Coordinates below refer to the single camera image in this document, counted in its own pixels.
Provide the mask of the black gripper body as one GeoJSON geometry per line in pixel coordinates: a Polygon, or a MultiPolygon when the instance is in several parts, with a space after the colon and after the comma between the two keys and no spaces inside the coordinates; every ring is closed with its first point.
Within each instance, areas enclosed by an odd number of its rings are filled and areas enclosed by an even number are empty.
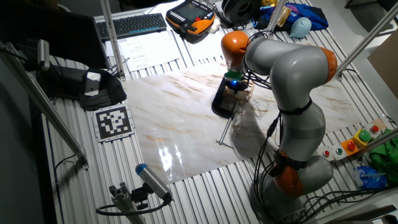
{"type": "Polygon", "coordinates": [[[243,91],[248,88],[247,82],[241,82],[239,80],[224,79],[224,84],[234,92],[243,91]]]}

